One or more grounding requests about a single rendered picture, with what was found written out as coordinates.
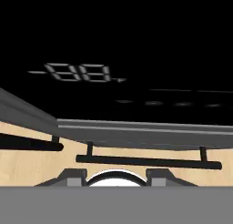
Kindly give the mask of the narrow light wood drawer front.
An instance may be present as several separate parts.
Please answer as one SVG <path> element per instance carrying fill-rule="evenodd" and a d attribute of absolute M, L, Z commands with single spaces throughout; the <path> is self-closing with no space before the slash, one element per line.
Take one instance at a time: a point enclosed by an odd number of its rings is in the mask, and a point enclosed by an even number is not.
<path fill-rule="evenodd" d="M 51 140 L 46 133 L 0 121 L 0 133 Z M 0 186 L 31 186 L 41 178 L 43 152 L 0 149 Z"/>

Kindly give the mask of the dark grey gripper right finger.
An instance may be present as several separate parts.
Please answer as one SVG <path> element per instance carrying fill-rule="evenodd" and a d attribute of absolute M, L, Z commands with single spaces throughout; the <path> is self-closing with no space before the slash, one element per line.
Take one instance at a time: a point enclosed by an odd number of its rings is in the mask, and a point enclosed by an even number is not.
<path fill-rule="evenodd" d="M 177 178 L 167 168 L 148 168 L 146 170 L 149 187 L 195 187 L 196 184 Z"/>

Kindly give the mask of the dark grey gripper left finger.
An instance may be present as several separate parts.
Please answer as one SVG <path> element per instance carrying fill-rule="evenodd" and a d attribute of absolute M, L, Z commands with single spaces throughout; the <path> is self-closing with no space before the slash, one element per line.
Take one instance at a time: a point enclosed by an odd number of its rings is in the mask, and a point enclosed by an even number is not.
<path fill-rule="evenodd" d="M 57 178 L 38 184 L 38 187 L 85 187 L 87 170 L 85 168 L 65 168 Z"/>

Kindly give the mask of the black glass hob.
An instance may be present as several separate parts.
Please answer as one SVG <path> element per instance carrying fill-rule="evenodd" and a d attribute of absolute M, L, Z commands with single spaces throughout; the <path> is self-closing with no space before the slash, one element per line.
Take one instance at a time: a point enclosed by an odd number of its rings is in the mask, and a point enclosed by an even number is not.
<path fill-rule="evenodd" d="M 55 118 L 233 125 L 233 0 L 0 0 L 0 88 Z"/>

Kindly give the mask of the wide light wood drawer front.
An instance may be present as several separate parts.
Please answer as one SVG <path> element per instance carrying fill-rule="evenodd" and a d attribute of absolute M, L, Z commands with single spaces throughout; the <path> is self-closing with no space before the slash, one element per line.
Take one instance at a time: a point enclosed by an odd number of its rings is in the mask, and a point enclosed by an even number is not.
<path fill-rule="evenodd" d="M 86 168 L 87 179 L 96 174 L 110 170 L 128 171 L 142 179 L 146 178 L 146 166 L 125 166 L 125 165 L 106 165 L 77 163 L 77 155 L 85 155 L 87 145 L 77 143 L 64 138 L 60 139 L 64 149 L 60 152 L 62 155 L 63 168 Z M 198 150 L 190 151 L 171 151 L 156 149 L 138 149 L 138 148 L 103 148 L 94 147 L 94 156 L 110 157 L 131 157 L 131 158 L 165 158 L 165 159 L 191 159 L 200 160 Z M 233 149 L 208 150 L 209 161 L 219 161 L 222 164 L 221 170 L 197 169 L 197 168 L 169 168 L 177 177 L 194 183 L 198 186 L 233 186 Z"/>

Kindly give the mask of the round white black-rimmed object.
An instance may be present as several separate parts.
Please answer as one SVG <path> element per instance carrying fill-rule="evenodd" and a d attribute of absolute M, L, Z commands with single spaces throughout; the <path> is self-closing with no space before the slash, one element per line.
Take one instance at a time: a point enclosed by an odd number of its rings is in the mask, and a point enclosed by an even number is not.
<path fill-rule="evenodd" d="M 144 187 L 147 182 L 128 170 L 104 170 L 92 176 L 86 184 L 89 187 Z"/>

